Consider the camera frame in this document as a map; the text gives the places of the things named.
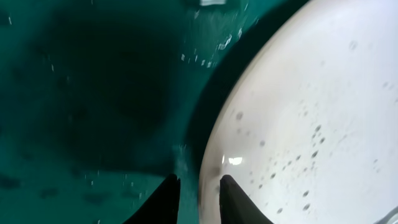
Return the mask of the pink-rimmed white plate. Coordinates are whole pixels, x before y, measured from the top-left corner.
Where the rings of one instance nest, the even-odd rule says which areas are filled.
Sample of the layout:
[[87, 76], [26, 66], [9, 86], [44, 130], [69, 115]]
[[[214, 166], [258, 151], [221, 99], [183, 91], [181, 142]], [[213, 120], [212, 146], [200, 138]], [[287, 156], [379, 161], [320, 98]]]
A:
[[273, 223], [397, 222], [397, 0], [309, 1], [229, 94], [200, 171], [200, 223], [232, 177]]

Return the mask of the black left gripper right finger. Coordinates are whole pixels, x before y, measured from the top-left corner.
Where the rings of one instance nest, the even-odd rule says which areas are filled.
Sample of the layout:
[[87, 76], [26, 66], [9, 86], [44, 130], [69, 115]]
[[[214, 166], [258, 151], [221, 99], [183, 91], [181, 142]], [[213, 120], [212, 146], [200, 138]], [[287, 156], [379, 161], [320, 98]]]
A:
[[220, 180], [221, 224], [273, 224], [230, 175]]

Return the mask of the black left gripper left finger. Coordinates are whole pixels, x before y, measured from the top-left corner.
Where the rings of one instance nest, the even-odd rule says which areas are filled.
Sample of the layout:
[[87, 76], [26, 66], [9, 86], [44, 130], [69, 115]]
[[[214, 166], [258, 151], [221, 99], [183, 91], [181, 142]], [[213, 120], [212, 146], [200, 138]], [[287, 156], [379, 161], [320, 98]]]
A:
[[123, 224], [177, 224], [180, 179], [168, 175], [142, 206]]

